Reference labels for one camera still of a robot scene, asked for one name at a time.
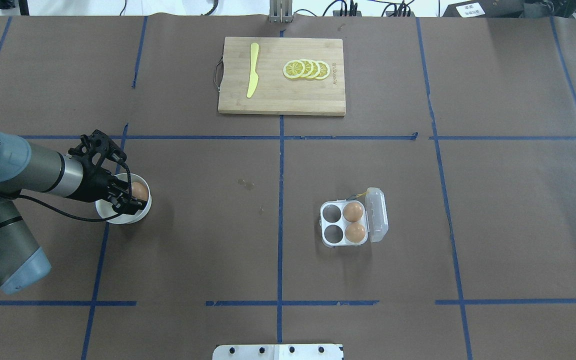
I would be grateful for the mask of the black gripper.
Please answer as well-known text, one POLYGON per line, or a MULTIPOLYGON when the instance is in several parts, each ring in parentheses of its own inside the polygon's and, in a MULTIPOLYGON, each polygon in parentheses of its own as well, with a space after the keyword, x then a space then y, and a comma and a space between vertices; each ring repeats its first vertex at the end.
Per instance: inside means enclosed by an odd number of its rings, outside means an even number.
POLYGON ((67 199, 85 203, 110 199, 111 209, 120 215, 135 215, 146 209, 147 201, 131 196, 130 176, 127 173, 112 175, 103 166, 98 169, 86 170, 80 162, 73 160, 81 166, 82 172, 78 187, 66 197, 67 199))

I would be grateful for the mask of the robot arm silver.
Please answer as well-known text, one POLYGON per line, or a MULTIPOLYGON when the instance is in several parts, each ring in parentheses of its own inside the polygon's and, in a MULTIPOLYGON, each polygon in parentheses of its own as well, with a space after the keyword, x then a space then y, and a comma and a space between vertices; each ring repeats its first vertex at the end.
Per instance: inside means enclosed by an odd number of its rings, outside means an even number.
POLYGON ((85 223, 109 223, 123 216, 142 218, 151 206, 150 191, 134 178, 126 153, 100 130, 83 134, 67 153, 0 132, 0 290, 9 295, 51 272, 45 250, 15 205, 17 199, 85 223), (97 219, 76 216, 24 191, 105 203, 110 213, 97 219))

